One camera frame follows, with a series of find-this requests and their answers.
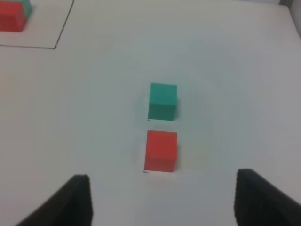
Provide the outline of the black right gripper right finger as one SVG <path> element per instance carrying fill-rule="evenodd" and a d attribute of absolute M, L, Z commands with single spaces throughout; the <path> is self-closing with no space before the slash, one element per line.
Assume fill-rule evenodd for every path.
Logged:
<path fill-rule="evenodd" d="M 234 216 L 239 226 L 299 226 L 301 205 L 252 169 L 239 169 Z"/>

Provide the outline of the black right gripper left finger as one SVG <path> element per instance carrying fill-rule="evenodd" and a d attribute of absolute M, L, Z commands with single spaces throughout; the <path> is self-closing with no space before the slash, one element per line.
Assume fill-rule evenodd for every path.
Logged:
<path fill-rule="evenodd" d="M 19 226 L 90 226 L 93 219 L 88 175 L 74 175 Z"/>

